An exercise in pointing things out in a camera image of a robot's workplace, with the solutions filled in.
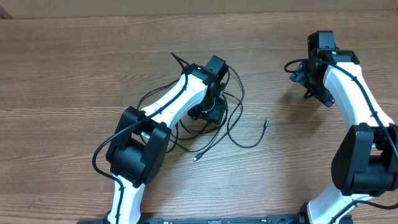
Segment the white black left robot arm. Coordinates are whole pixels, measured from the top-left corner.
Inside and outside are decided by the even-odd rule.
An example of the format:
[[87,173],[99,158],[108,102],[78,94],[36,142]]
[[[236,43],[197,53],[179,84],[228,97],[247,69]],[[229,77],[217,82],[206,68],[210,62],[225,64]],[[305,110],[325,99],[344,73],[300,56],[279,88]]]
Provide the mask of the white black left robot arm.
[[175,86],[153,104],[139,110],[128,107],[110,141],[106,160],[115,183],[113,206],[104,223],[137,223],[144,188],[159,172],[172,127],[189,115],[207,124],[220,124],[226,103],[220,95],[226,86],[226,62],[212,56],[205,65],[178,58],[181,77]]

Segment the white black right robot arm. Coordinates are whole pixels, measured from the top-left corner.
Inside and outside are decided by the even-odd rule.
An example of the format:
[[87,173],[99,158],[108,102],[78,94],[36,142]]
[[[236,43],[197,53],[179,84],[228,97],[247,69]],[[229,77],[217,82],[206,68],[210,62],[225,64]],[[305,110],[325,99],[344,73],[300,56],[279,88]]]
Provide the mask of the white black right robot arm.
[[308,57],[296,60],[290,79],[306,88],[305,99],[337,105],[346,135],[331,163],[331,183],[302,205],[296,222],[352,223],[349,212],[361,204],[397,209],[371,201],[397,190],[397,125],[373,97],[356,54],[339,49],[332,31],[310,34],[307,44]]

